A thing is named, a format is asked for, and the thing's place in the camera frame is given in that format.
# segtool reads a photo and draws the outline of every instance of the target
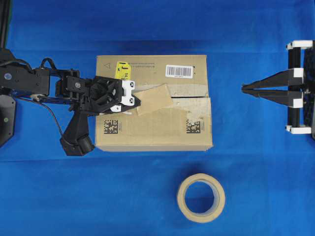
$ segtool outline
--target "black cable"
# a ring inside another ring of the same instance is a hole
[[[48,62],[50,64],[50,67],[53,69],[53,70],[57,70],[56,66],[55,66],[55,63],[54,61],[51,59],[51,58],[44,58],[40,64],[40,68],[46,68],[44,66],[45,62]]]
[[[3,63],[0,63],[0,66],[9,65],[9,64],[12,64],[12,63],[23,63],[23,64],[26,65],[26,68],[28,69],[28,71],[30,73],[32,73],[31,65],[28,62],[26,62],[26,61],[24,61],[22,59],[8,60],[8,61],[5,61]]]
[[[34,101],[34,100],[29,100],[29,99],[22,98],[22,97],[15,97],[15,98],[18,98],[18,99],[20,99],[20,100],[22,100],[22,101],[26,101],[26,102],[31,102],[31,103],[34,103],[34,104],[38,104],[38,105],[40,105],[40,106],[46,108],[46,109],[50,112],[50,114],[52,115],[52,117],[54,118],[55,123],[56,123],[56,125],[57,125],[57,127],[58,127],[58,130],[59,130],[59,133],[60,133],[60,135],[61,135],[61,138],[62,138],[68,145],[70,145],[70,146],[75,146],[75,144],[69,143],[69,142],[64,138],[64,136],[63,136],[63,131],[62,131],[62,129],[61,129],[61,127],[60,127],[60,125],[59,125],[59,123],[58,123],[58,121],[57,121],[57,118],[56,118],[54,112],[53,112],[48,106],[46,106],[45,104],[42,104],[42,103],[40,103],[40,102],[37,102],[37,101]]]

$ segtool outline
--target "qr code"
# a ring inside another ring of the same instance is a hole
[[[117,119],[106,119],[104,121],[104,134],[118,134]]]
[[[200,121],[195,123],[190,123],[186,120],[186,133],[187,134],[200,134],[201,131],[201,124]]]

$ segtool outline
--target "warning symbol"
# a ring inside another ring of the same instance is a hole
[[[110,63],[104,64],[104,66],[110,69]]]

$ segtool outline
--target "yellow sticker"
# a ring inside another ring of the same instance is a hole
[[[128,62],[118,61],[116,65],[115,79],[130,80],[131,66]]]

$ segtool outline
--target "tape roll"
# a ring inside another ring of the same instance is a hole
[[[209,185],[214,195],[213,205],[204,213],[195,213],[189,210],[185,202],[186,191],[195,182],[203,182]],[[177,192],[177,204],[184,216],[191,221],[207,223],[216,219],[223,211],[225,193],[221,184],[213,177],[206,174],[195,174],[186,178]]]

